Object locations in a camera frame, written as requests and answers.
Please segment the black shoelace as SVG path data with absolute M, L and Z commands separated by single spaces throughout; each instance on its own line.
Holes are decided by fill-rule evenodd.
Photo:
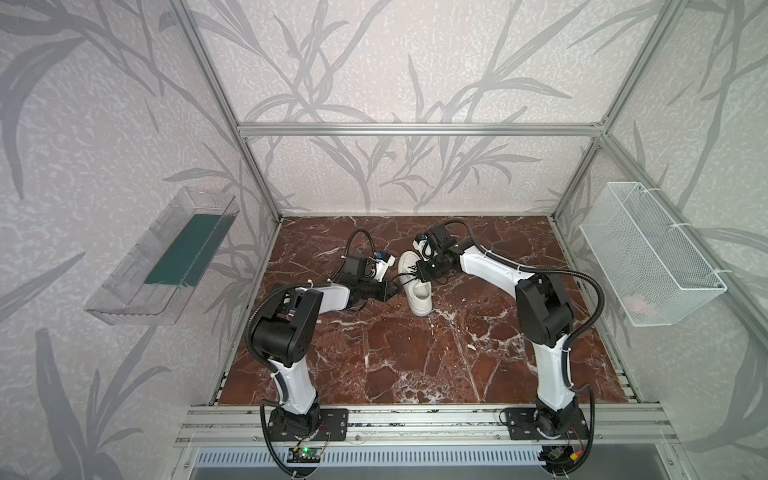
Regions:
M 399 283 L 400 290 L 407 295 L 426 298 L 431 294 L 431 284 L 419 278 L 414 266 L 406 266 L 396 275 L 395 280 Z

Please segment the white sneaker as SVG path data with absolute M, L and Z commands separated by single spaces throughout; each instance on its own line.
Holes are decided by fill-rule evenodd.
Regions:
M 420 260 L 413 251 L 404 252 L 398 261 L 398 280 L 406 295 L 412 313 L 419 317 L 429 315 L 433 310 L 432 287 L 429 282 L 421 281 L 417 273 L 416 263 Z

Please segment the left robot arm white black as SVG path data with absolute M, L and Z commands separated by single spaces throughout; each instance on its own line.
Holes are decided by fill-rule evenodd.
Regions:
M 318 318 L 360 301 L 386 302 L 397 295 L 399 287 L 386 278 L 395 260 L 375 248 L 368 231 L 357 229 L 329 279 L 279 285 L 250 313 L 246 350 L 266 367 L 278 391 L 276 402 L 260 406 L 267 439 L 308 440 L 319 432 L 322 410 L 306 360 Z

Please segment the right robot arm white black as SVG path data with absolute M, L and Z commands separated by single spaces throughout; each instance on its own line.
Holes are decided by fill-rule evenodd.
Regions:
M 533 344 L 538 374 L 534 424 L 545 438 L 556 439 L 582 419 L 571 377 L 570 352 L 574 341 L 586 333 L 603 313 L 606 295 L 592 276 L 570 269 L 534 267 L 505 258 L 481 245 L 471 229 L 457 240 L 448 226 L 466 226 L 449 219 L 415 237 L 415 274 L 429 283 L 452 272 L 480 278 L 516 302 L 523 335 Z M 591 316 L 574 326 L 575 309 L 564 283 L 566 276 L 587 282 L 597 295 Z

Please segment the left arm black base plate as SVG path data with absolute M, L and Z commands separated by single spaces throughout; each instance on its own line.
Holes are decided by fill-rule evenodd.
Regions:
M 349 411 L 313 408 L 306 414 L 294 414 L 278 408 L 271 411 L 267 435 L 271 441 L 344 441 Z

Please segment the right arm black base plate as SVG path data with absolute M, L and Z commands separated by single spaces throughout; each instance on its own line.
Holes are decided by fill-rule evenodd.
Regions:
M 581 410 L 567 413 L 558 423 L 541 416 L 536 407 L 508 407 L 501 411 L 500 421 L 511 440 L 586 441 L 590 435 L 589 421 Z

